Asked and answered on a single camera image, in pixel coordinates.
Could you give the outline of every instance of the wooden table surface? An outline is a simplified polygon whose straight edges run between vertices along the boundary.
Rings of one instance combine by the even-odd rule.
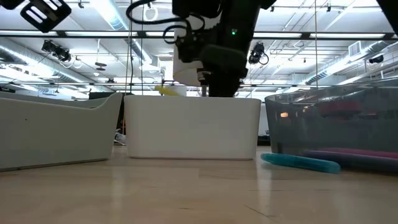
[[[0,224],[398,223],[398,177],[256,161],[109,161],[0,173]]]

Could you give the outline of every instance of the transparent container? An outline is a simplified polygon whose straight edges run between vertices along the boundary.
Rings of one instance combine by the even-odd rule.
[[[274,153],[398,158],[396,78],[272,95],[265,102]]]

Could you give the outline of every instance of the teal object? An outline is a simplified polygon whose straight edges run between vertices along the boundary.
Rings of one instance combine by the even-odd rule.
[[[341,169],[340,165],[336,162],[286,154],[265,153],[261,154],[261,159],[275,165],[315,170],[331,174],[339,174]]]

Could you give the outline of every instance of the ceiling pipe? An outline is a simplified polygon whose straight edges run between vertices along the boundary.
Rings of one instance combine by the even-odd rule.
[[[367,42],[363,42],[361,52],[355,56],[350,57],[349,52],[346,52],[342,56],[332,60],[331,62],[326,63],[319,72],[314,71],[309,74],[309,78],[304,80],[301,85],[311,85],[315,83],[317,80],[321,80],[322,78],[328,77],[330,75],[336,74],[350,66],[352,66],[355,62],[359,60],[363,60],[364,58],[374,57],[376,54],[379,54],[381,51],[386,49],[387,47],[394,44],[394,41],[377,41],[372,44],[367,44]]]
[[[129,26],[123,20],[122,15],[119,13],[119,9],[116,7],[113,0],[96,0],[91,4],[98,11],[98,13],[103,17],[103,19],[112,27],[113,30],[127,30],[129,31]],[[140,43],[136,39],[125,39],[126,43],[129,45],[131,43],[131,50],[141,59],[142,63],[151,64],[152,57],[142,48]]]
[[[33,52],[7,38],[0,39],[0,52],[15,58],[19,61],[19,64],[24,62],[24,65],[36,67],[36,70],[38,71],[42,70],[43,72],[49,72],[52,75],[65,76],[73,82],[93,82],[93,80],[67,69],[59,63],[45,58],[45,56],[39,55],[38,53]],[[110,88],[104,88],[103,86],[96,86],[95,88],[97,91],[113,91]]]
[[[389,68],[395,67],[395,66],[398,66],[398,61],[392,62],[392,63],[390,63],[388,65],[385,65],[385,66],[382,66],[380,68],[375,68],[374,70],[366,72],[366,73],[364,73],[362,75],[358,75],[358,76],[355,76],[353,78],[349,78],[349,79],[347,79],[347,80],[345,80],[345,81],[343,81],[341,83],[338,83],[337,85],[345,85],[345,84],[353,83],[353,82],[355,82],[357,80],[360,80],[362,78],[366,78],[366,77],[368,77],[368,76],[370,76],[372,74],[378,73],[378,72],[383,72],[383,71],[385,71],[385,70],[387,70]]]

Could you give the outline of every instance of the white plastic container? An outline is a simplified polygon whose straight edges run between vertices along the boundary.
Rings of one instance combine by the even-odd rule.
[[[256,155],[260,100],[182,96],[124,100],[130,157],[250,160]]]

